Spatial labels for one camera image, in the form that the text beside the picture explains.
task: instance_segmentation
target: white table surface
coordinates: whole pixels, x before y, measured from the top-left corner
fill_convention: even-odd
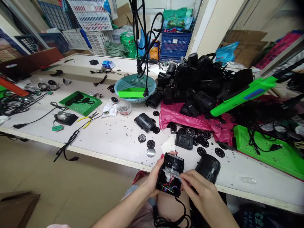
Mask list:
[[[104,74],[95,74],[95,76],[103,78]],[[63,78],[40,75],[39,72],[39,75],[34,75],[30,79],[33,83],[37,83],[39,77],[45,81],[52,79],[58,82],[61,82]],[[88,82],[88,78],[83,77],[85,81],[79,81],[74,79],[74,74],[67,73],[65,73],[64,77],[72,79],[72,84],[68,86],[64,85],[55,91],[53,95],[48,95],[43,98],[40,101],[41,105],[35,104],[31,106],[29,111],[11,116],[9,121],[0,126],[0,131],[60,148],[68,141],[72,133],[85,123],[85,120],[79,123],[75,122],[72,126],[65,125],[64,130],[58,132],[51,130],[54,120],[51,114],[21,129],[15,129],[12,126],[14,124],[28,123],[38,119],[53,108],[53,106],[49,104],[50,102],[54,101],[58,103],[77,90],[87,94],[91,91],[97,91],[103,94],[104,96],[101,98],[103,103],[99,107],[100,112],[102,112],[103,106],[109,102],[112,96],[118,97],[115,93],[107,90],[107,87],[113,84],[113,80],[110,78],[108,78],[104,84],[94,87],[92,81],[98,82],[100,79],[91,77],[90,82]],[[150,139],[155,141],[156,155],[153,158],[146,155],[146,142],[140,143],[138,141],[137,138],[142,131],[134,123],[134,119],[144,112],[149,117],[155,119],[156,125],[159,126],[158,117],[153,116],[153,111],[154,109],[146,107],[144,103],[132,103],[132,111],[127,116],[122,116],[118,113],[116,117],[98,118],[86,129],[81,129],[75,141],[68,147],[68,150],[133,168],[151,171],[157,159],[163,153],[161,145],[172,135],[169,129],[160,131],[159,134],[149,132],[146,142]],[[72,110],[68,110],[68,112],[82,117]],[[215,143],[214,138],[212,137],[208,141],[210,146],[206,148],[207,153],[215,156],[221,163],[221,171],[216,181],[216,186],[219,191],[304,214],[304,183],[302,181],[236,151],[224,150],[225,157],[220,158],[214,152],[214,149],[219,147],[218,144]],[[196,149],[197,146],[194,146],[191,151],[176,147],[178,156],[185,159],[184,171],[194,169],[200,160]],[[254,178],[256,184],[244,183],[241,181],[242,177]]]

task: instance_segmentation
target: pliers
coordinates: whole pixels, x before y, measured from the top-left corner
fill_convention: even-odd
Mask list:
[[[86,125],[86,126],[84,126],[83,127],[83,129],[84,128],[86,128],[87,126],[89,126],[90,125],[90,123],[91,123],[91,120],[95,117],[95,116],[97,116],[99,113],[97,113],[97,112],[95,112],[93,115],[91,115],[91,116],[88,116],[88,117],[83,117],[83,118],[81,118],[81,119],[79,119],[79,120],[77,120],[77,122],[79,122],[79,121],[81,121],[81,120],[83,120],[83,119],[87,119],[87,118],[89,118],[90,120],[89,120],[89,122],[88,122],[88,124]]]

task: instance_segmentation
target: green plastic crate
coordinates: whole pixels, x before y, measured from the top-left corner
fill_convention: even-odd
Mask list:
[[[143,98],[143,92],[146,88],[128,88],[118,91],[120,98]]]
[[[95,101],[94,104],[87,104],[87,103],[82,103],[82,104],[75,104],[73,103],[71,106],[66,106],[66,102],[70,99],[72,99],[73,97],[76,96],[77,93],[81,93],[84,98],[90,98],[90,101]],[[74,110],[75,112],[78,112],[79,114],[83,115],[83,116],[88,116],[92,111],[95,110],[95,108],[97,108],[98,106],[100,106],[102,104],[100,99],[97,99],[95,97],[92,97],[88,94],[85,94],[83,92],[80,91],[76,91],[75,93],[72,93],[70,96],[64,98],[63,100],[59,101],[60,104],[64,105],[65,107]]]
[[[260,151],[261,155],[258,155],[254,147],[249,145],[250,136],[247,128],[237,125],[233,130],[237,150],[296,178],[304,180],[304,159],[302,159],[288,143],[281,140],[269,141],[259,132],[255,132],[254,140],[263,150],[269,150],[272,144],[283,145],[282,149],[271,152]]]

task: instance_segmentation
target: green bag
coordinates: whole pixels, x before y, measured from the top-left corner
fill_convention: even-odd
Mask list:
[[[133,32],[125,32],[119,35],[120,42],[127,48],[127,58],[135,59],[136,46],[134,42]]]
[[[127,53],[129,52],[124,45],[121,44],[118,46],[112,41],[106,42],[104,46],[107,52],[107,56],[126,58]]]

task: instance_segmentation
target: black power cord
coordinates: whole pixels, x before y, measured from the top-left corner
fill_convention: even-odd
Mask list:
[[[51,113],[51,112],[52,112],[53,110],[55,110],[56,108],[59,108],[59,109],[61,109],[62,111],[65,111],[65,110],[68,109],[68,108],[66,108],[65,106],[59,106],[56,102],[51,102],[50,105],[55,106],[55,108],[53,108],[51,111],[49,111],[47,114],[45,114],[44,116],[40,117],[39,119],[34,120],[34,121],[30,122],[30,123],[15,124],[15,125],[13,125],[13,127],[14,127],[14,128],[17,128],[17,129],[20,129],[20,128],[26,126],[26,125],[29,125],[29,124],[31,124],[31,123],[34,123],[34,122],[38,121],[38,120],[41,120],[42,118],[44,118],[46,115],[48,115],[49,113]]]

